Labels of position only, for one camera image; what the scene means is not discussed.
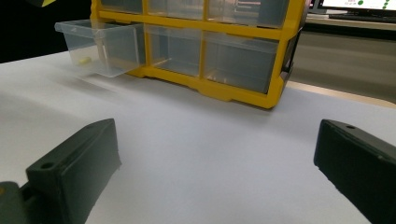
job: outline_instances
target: small yellow object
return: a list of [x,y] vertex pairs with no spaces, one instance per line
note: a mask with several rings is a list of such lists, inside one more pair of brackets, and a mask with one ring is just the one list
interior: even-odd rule
[[92,59],[90,57],[85,57],[78,61],[78,65],[84,65],[90,62],[92,62]]

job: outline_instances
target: white table surface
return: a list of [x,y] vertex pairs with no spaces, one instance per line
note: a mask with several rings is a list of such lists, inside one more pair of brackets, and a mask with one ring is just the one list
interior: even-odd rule
[[313,163],[322,119],[396,145],[396,110],[286,88],[272,110],[157,79],[100,77],[67,53],[0,64],[0,180],[114,118],[123,165],[87,221],[369,223]]

